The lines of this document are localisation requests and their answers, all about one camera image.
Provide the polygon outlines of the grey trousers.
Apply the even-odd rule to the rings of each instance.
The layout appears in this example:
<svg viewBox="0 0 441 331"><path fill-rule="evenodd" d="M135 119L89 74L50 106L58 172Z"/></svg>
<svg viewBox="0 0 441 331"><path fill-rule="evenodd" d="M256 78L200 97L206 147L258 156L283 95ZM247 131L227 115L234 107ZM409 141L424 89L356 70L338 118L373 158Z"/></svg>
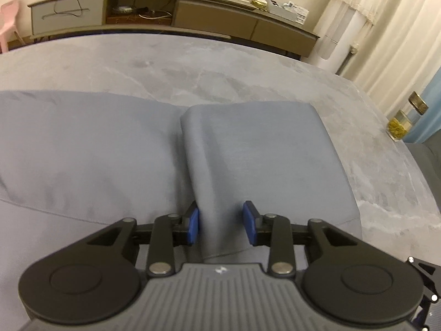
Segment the grey trousers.
<svg viewBox="0 0 441 331"><path fill-rule="evenodd" d="M1 94L1 328L26 322L17 286L34 261L124 217L200 208L181 260L265 263L241 222L250 200L355 236L359 209L317 111L305 102L187 108L115 94Z"/></svg>

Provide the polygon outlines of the glass jar with yellow contents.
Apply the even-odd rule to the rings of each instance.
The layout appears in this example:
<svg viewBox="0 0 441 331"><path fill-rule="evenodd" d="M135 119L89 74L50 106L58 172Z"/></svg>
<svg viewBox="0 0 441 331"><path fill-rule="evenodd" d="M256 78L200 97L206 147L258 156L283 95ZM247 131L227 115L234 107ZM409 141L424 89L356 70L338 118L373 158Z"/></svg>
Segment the glass jar with yellow contents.
<svg viewBox="0 0 441 331"><path fill-rule="evenodd" d="M404 106L388 121L386 132L394 141L402 140L427 112L428 105L417 94L412 92Z"/></svg>

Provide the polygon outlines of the white lace curtain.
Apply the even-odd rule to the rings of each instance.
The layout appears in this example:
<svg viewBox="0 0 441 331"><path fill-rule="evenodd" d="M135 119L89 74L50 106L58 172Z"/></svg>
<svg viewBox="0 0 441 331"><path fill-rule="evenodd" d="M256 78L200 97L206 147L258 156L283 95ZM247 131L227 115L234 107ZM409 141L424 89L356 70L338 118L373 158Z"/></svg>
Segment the white lace curtain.
<svg viewBox="0 0 441 331"><path fill-rule="evenodd" d="M329 0L305 62L353 81L387 116L440 68L440 0Z"/></svg>

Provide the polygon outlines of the long TV cabinet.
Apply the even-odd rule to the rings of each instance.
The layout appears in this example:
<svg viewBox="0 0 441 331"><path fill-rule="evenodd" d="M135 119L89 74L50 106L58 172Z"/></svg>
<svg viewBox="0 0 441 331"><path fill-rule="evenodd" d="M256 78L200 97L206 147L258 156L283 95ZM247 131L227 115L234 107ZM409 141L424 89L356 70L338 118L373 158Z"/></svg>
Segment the long TV cabinet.
<svg viewBox="0 0 441 331"><path fill-rule="evenodd" d="M151 31L230 40L306 58L318 36L239 0L37 0L33 39L98 31Z"/></svg>

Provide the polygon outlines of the white tray with items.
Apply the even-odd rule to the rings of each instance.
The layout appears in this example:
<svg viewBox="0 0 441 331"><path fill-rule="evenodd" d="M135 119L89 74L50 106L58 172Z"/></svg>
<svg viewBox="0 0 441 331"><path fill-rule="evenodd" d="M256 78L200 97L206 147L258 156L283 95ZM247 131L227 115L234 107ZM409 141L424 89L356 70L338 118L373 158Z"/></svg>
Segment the white tray with items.
<svg viewBox="0 0 441 331"><path fill-rule="evenodd" d="M265 10L270 14L277 15L300 25L306 22L306 18L309 14L307 9L292 2L279 4L275 0L251 0L250 3L260 10Z"/></svg>

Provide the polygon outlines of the pink plastic chair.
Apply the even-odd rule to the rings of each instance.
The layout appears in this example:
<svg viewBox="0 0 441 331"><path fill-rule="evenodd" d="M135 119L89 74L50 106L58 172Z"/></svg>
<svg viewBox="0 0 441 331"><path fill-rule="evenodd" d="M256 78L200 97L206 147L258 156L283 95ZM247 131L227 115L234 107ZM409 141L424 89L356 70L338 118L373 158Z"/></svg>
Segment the pink plastic chair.
<svg viewBox="0 0 441 331"><path fill-rule="evenodd" d="M17 28L17 15L19 10L20 0L11 0L1 6L1 17L3 18L4 22L0 33L1 53L6 53L9 51L8 40L12 34L16 36L23 46L25 45L25 42L20 36Z"/></svg>

